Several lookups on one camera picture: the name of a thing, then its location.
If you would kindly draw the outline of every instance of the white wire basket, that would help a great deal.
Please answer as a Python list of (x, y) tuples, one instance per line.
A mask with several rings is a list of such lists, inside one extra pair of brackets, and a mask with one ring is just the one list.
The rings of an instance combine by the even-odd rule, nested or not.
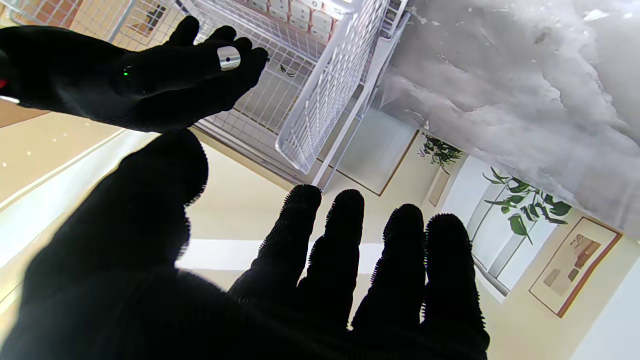
[[(162, 44), (186, 15), (201, 23), (196, 42), (222, 25), (235, 27), (239, 37), (267, 49), (270, 61), (259, 84), (233, 110), (196, 126), (295, 182), (304, 182), (357, 86), (366, 80), (375, 40), (389, 31), (381, 28), (383, 18), (392, 9), (389, 0), (326, 0), (345, 12), (326, 43), (235, 0), (0, 2), (16, 22), (61, 26), (133, 51)], [(404, 4), (392, 0), (392, 11), (402, 12)], [(395, 20), (395, 15), (387, 17)]]

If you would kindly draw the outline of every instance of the frost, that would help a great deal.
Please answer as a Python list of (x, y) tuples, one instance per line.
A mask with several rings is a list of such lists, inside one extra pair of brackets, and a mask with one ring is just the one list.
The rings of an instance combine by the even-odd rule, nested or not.
[(407, 10), (383, 111), (640, 236), (640, 1)]

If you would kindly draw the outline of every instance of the black glove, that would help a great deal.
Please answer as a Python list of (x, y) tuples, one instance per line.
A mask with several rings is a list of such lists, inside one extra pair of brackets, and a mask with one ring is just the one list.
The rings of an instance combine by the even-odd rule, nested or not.
[[(230, 26), (193, 45), (199, 26), (187, 16), (166, 43), (138, 53), (62, 28), (0, 29), (0, 96), (138, 131), (189, 127), (231, 110), (268, 60)], [(241, 64), (223, 72), (217, 50), (225, 46)]]
[[(324, 235), (307, 244), (321, 192), (295, 187), (251, 268), (228, 294), (253, 304), (334, 354), (366, 359), (486, 359), (484, 330), (467, 230), (454, 215), (437, 215), (424, 232), (420, 209), (396, 209), (371, 287), (347, 331), (356, 286), (364, 199), (338, 194)], [(425, 286), (425, 273), (429, 281)], [(424, 321), (420, 322), (420, 310)]]
[(455, 216), (437, 215), (425, 235), (419, 208), (393, 212), (349, 331), (363, 197), (336, 197), (298, 282), (321, 191), (295, 187), (225, 293), (174, 265), (189, 239), (184, 207), (206, 180), (188, 130), (124, 159), (29, 265), (0, 358), (486, 359), (471, 246)]

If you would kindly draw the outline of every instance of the picture frame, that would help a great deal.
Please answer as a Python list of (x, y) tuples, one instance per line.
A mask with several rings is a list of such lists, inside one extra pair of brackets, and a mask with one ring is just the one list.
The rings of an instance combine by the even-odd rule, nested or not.
[(622, 234), (582, 217), (562, 240), (529, 293), (562, 318), (602, 259)]
[(438, 168), (436, 177), (431, 183), (431, 187), (427, 192), (427, 199), (434, 208), (438, 207), (438, 204), (440, 203), (440, 199), (442, 198), (442, 194), (447, 187), (447, 183), (449, 182), (450, 177), (451, 175), (447, 174), (447, 172), (442, 170), (442, 168)]

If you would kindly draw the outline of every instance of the artwork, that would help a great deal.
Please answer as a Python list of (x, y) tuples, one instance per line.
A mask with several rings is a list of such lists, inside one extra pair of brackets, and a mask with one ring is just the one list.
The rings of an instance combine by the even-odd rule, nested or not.
[(563, 317), (587, 279), (622, 234), (583, 217), (560, 244), (529, 292)]
[(449, 182), (450, 175), (446, 171), (442, 170), (442, 168), (438, 169), (438, 173), (436, 174), (436, 178), (431, 184), (431, 188), (428, 192), (429, 203), (434, 207), (438, 206), (440, 202), (440, 198), (442, 197), (442, 193), (444, 192), (445, 187), (447, 187), (447, 183)]
[(160, 19), (164, 16), (166, 12), (166, 8), (160, 4), (153, 3), (143, 3), (140, 4), (139, 8), (135, 9), (137, 12), (134, 12), (132, 17), (135, 21), (134, 24), (129, 24), (128, 26), (131, 29), (134, 29), (137, 33), (142, 34), (144, 37), (148, 37), (153, 33), (156, 26), (160, 22)]

